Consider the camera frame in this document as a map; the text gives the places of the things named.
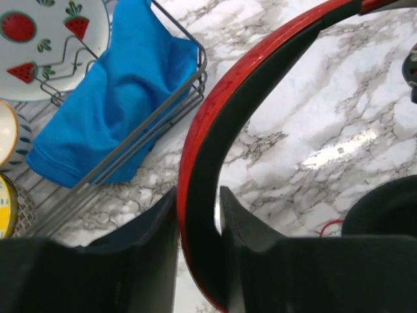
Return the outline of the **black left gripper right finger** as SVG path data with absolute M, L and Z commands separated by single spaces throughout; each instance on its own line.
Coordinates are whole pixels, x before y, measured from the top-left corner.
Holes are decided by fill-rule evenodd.
M 416 240 L 286 237 L 220 189 L 228 312 L 415 312 Z

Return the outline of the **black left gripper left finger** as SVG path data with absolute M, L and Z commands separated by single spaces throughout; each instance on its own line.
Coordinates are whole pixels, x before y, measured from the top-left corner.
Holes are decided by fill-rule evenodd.
M 171 312 L 177 274 L 176 189 L 87 246 L 1 241 L 2 312 Z

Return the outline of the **red black headphones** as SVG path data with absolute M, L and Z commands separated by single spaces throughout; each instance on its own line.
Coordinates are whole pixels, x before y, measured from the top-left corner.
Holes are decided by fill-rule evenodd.
M 205 99 L 182 150 L 177 219 L 188 268 L 200 291 L 218 310 L 227 310 L 227 290 L 214 204 L 221 166 L 240 129 L 322 30 L 357 14 L 415 6 L 415 1 L 321 3 L 260 41 Z

